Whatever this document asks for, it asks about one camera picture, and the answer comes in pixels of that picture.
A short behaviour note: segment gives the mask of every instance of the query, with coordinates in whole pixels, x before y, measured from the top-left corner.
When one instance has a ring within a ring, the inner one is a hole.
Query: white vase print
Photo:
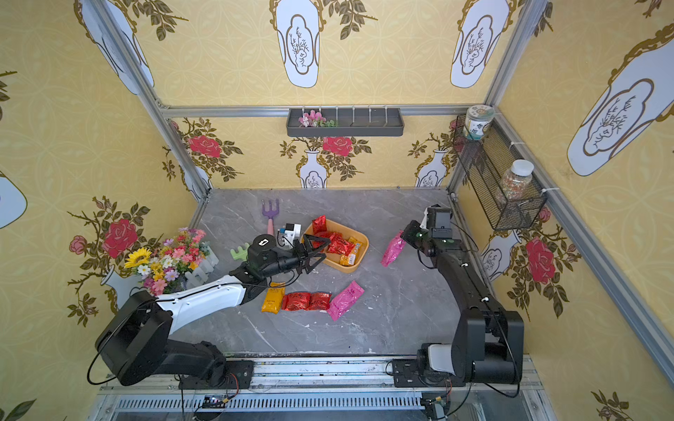
[[[141,280],[140,275],[131,275],[128,278],[122,278],[115,271],[115,268],[111,267],[110,271],[100,281],[100,284],[109,286],[115,290],[115,294],[117,295],[116,306],[117,309],[121,309],[132,294],[143,289],[140,285]]]
[[[0,228],[21,218],[27,206],[26,196],[0,172]]]
[[[300,88],[311,88],[318,80],[318,8],[310,0],[280,0],[272,13],[290,82]]]
[[[129,70],[122,68],[120,57],[111,48],[111,40],[107,39],[107,37],[103,34],[103,31],[101,30],[101,27],[98,23],[98,18],[96,17],[96,12],[91,6],[90,0],[81,0],[81,4],[82,22],[80,23],[86,27],[89,35],[91,36],[91,39],[103,53],[103,57],[105,57],[105,59],[108,61],[108,64],[113,68],[117,76],[119,76],[119,79],[124,83],[124,86],[126,86],[132,94],[138,95],[140,92],[139,87],[136,86],[136,84],[131,80],[129,76]],[[109,1],[105,1],[105,5],[108,7],[115,18],[115,23],[124,34],[125,43],[130,46],[132,51],[135,53],[133,57],[141,67],[146,80],[150,85],[154,86],[154,80],[152,79],[150,68],[148,67],[145,56],[143,55],[143,50],[140,48],[138,39],[136,39],[129,22],[127,21],[127,18],[124,16],[124,13]]]
[[[506,0],[478,0],[470,6],[454,49],[452,85],[459,88],[475,85],[496,48],[510,13]]]
[[[436,149],[433,153],[433,159],[419,170],[417,175],[417,187],[437,187],[445,178],[447,167],[442,162],[442,158],[447,151]]]
[[[321,151],[305,150],[307,163],[299,169],[299,178],[303,189],[323,189],[328,186],[328,171],[316,158]]]
[[[578,128],[568,149],[576,174],[586,176],[606,164],[674,102],[674,25],[660,31],[663,44],[644,47],[631,58]]]
[[[510,250],[520,243],[520,237],[515,230],[510,230],[510,234],[505,238],[497,235],[489,241],[482,252],[482,264],[490,282],[510,267]]]

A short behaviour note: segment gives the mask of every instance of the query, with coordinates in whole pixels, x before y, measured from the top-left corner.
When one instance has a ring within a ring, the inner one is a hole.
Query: red rose
[[[347,156],[353,150],[352,144],[349,137],[326,137],[323,139],[323,150]]]
[[[555,255],[539,237],[526,243],[529,254],[529,272],[534,281],[547,284],[555,275]]]
[[[195,152],[200,152],[213,158],[219,158],[222,152],[222,148],[218,142],[206,136],[192,137],[189,140],[189,147]]]
[[[70,251],[76,255],[81,255],[84,253],[84,248],[86,247],[86,238],[81,235],[76,235],[73,237],[73,240],[70,242]]]
[[[543,206],[541,208],[541,211],[539,212],[539,219],[541,220],[541,222],[548,222],[550,220],[551,216],[552,216],[552,212],[550,212],[550,209]]]
[[[129,220],[119,220],[110,224],[110,229],[103,241],[103,250],[114,259],[124,250],[130,249],[137,239],[135,225],[130,224]]]

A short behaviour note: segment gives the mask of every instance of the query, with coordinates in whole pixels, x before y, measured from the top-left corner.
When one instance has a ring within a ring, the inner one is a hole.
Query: black wire basket
[[[494,231],[530,228],[547,200],[541,193],[541,184],[534,176],[521,199],[508,199],[501,188],[501,178],[512,162],[522,156],[511,148],[510,141],[495,122],[481,140],[465,138],[465,118],[464,115],[456,118],[454,150],[489,224]]]

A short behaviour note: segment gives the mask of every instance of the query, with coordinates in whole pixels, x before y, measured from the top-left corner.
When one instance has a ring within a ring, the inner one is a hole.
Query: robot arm
[[[482,283],[468,260],[467,250],[460,240],[451,236],[451,210],[428,208],[428,230],[417,221],[408,224],[402,239],[431,258],[433,266],[445,278],[461,311],[454,334],[451,352],[449,346],[428,347],[424,371],[428,375],[442,375],[437,367],[449,364],[434,360],[451,354],[452,374],[464,382],[519,383],[522,378],[524,351],[524,322],[516,311],[507,311]],[[498,342],[488,342],[491,333]]]
[[[321,251],[329,244],[326,238],[305,235],[304,243],[295,239],[288,251],[276,247],[273,236],[263,234],[249,247],[248,261],[219,280],[159,297],[136,292],[96,340],[97,356],[124,386],[153,374],[188,375],[205,388],[220,386],[230,369],[218,348],[208,342],[174,341],[169,335],[214,311],[254,299],[268,288],[270,276],[296,270],[299,277],[302,271],[311,272],[326,258]]]

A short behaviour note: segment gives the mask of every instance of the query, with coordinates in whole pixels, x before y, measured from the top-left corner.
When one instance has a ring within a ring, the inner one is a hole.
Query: red snack bag
[[[313,236],[322,237],[322,238],[330,238],[330,236],[333,235],[333,234],[335,234],[335,233],[332,232],[332,231],[323,231],[323,232],[318,232],[317,234],[314,234]],[[313,241],[311,243],[311,246],[315,249],[316,247],[318,247],[318,243]]]
[[[328,226],[326,225],[326,216],[319,216],[318,218],[314,219],[313,222],[311,223],[311,226],[313,227],[314,233],[316,232],[323,232],[328,230]]]
[[[307,310],[327,310],[330,307],[329,292],[314,292],[309,300],[309,308]]]
[[[356,247],[355,244],[344,240],[341,233],[335,232],[330,236],[330,246],[328,247],[328,253],[349,255],[354,247]]]
[[[283,297],[281,309],[285,311],[306,310],[311,300],[310,292],[293,292]]]

